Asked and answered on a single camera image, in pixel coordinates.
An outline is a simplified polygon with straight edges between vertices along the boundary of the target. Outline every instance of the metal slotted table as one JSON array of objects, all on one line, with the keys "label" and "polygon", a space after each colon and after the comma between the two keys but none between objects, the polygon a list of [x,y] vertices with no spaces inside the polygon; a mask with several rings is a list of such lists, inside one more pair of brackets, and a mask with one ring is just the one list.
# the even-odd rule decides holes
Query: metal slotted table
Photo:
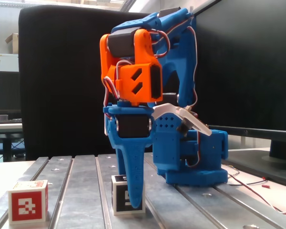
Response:
[{"label": "metal slotted table", "polygon": [[0,198],[0,229],[286,229],[286,216],[227,184],[171,186],[145,153],[146,213],[114,216],[111,176],[116,155],[39,158],[18,180],[49,181],[47,221],[9,225],[7,194]]}]

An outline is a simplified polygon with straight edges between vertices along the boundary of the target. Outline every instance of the aruco marker cube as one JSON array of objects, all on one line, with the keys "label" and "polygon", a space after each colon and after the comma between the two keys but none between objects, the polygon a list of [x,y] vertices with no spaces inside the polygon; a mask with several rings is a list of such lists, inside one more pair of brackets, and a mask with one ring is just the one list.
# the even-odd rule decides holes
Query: aruco marker cube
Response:
[{"label": "aruco marker cube", "polygon": [[48,212],[48,181],[18,182],[9,194],[10,224],[46,221]]}]

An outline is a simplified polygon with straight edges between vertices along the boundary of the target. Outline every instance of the white wire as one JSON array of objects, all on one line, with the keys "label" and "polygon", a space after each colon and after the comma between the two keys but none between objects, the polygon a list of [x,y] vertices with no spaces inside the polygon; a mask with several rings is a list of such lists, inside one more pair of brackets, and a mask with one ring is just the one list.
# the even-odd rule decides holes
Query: white wire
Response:
[{"label": "white wire", "polygon": [[112,82],[112,80],[109,78],[109,76],[105,76],[104,79],[108,79],[108,80],[109,80],[109,83],[112,85],[115,94],[118,95],[118,92],[117,92],[117,90],[116,90],[116,88],[115,88],[115,85],[114,85],[114,83]]},{"label": "white wire", "polygon": [[[228,175],[230,176],[230,177],[232,177],[234,180],[236,180],[237,182],[239,182],[233,175],[231,175],[231,174],[229,174],[228,173]],[[249,190],[253,190],[253,188],[251,188],[251,187],[249,187],[247,184],[245,184],[244,182],[242,182],[242,183],[240,183],[240,184],[242,184],[243,186],[245,186],[247,189],[249,189]],[[275,211],[277,211],[277,212],[279,212],[279,213],[282,213],[282,214],[286,214],[286,212],[281,212],[281,211],[278,211],[278,210],[276,210],[273,206],[272,206],[272,204],[265,198],[265,197],[263,197],[261,194],[259,194],[257,191],[255,191],[254,190],[254,192],[256,192],[257,194],[258,194],[258,196],[260,196],[260,197],[262,197],[262,198],[264,198],[264,201],[271,207],[271,208],[273,208]]]},{"label": "white wire", "polygon": [[106,87],[106,85],[104,84],[103,80],[102,80],[102,84],[105,87],[105,97],[104,97],[104,102],[103,102],[103,105],[105,107],[105,106],[107,106],[107,100],[108,100],[108,93],[109,93],[109,91],[108,91],[108,88]]},{"label": "white wire", "polygon": [[[130,61],[127,61],[127,60],[118,61],[118,62],[116,63],[116,67],[115,67],[115,71],[116,71],[115,74],[116,74],[116,79],[117,79],[117,80],[119,79],[119,65],[120,65],[121,63],[133,64],[133,63],[131,63]],[[120,91],[117,90],[117,93],[118,93],[118,97],[120,98]]]},{"label": "white wire", "polygon": [[[197,63],[198,63],[198,58],[197,58],[197,39],[196,39],[195,30],[192,28],[192,26],[188,26],[187,28],[192,32],[192,34],[194,35],[194,39],[195,39],[196,64],[195,64],[194,73],[193,73],[193,81],[195,83],[195,73],[196,73],[196,68],[197,68]],[[192,105],[187,106],[187,108],[189,108],[189,107],[192,108],[193,106],[195,106],[195,104],[198,101],[198,96],[197,96],[197,92],[196,92],[196,89],[195,89],[195,85],[194,85],[194,94],[195,94],[195,102]]]},{"label": "white wire", "polygon": [[187,165],[187,166],[189,166],[190,168],[193,168],[193,167],[195,167],[196,165],[198,165],[198,163],[200,162],[200,156],[199,156],[199,149],[197,150],[197,157],[198,157],[198,160],[197,160],[197,162],[194,164],[194,165]]},{"label": "white wire", "polygon": [[[183,25],[184,23],[188,22],[189,19],[193,19],[193,17],[190,17],[190,18],[188,18],[187,20],[185,20],[184,22],[180,23],[179,25],[175,25],[174,27],[172,27],[172,28],[168,31],[167,35],[169,35],[174,29],[176,29],[176,28],[178,28],[179,26]],[[155,43],[152,43],[152,45],[159,43],[163,38],[164,38],[164,37],[160,38],[160,39],[157,40]]]}]

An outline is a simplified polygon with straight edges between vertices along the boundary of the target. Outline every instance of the cardboard box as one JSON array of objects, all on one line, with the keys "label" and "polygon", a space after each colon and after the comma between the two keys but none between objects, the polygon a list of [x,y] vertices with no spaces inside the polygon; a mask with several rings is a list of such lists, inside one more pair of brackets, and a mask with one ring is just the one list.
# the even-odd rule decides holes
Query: cardboard box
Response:
[{"label": "cardboard box", "polygon": [[13,42],[13,54],[18,54],[18,33],[12,33],[10,36],[5,39],[5,42],[8,44],[9,42]]}]

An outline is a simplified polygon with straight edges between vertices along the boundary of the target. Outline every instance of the monitor stand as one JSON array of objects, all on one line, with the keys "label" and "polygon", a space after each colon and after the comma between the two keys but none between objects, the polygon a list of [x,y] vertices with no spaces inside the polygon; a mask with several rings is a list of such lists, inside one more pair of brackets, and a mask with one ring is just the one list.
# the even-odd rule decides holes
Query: monitor stand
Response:
[{"label": "monitor stand", "polygon": [[229,158],[222,163],[286,186],[286,142],[271,141],[270,152],[229,151]]}]

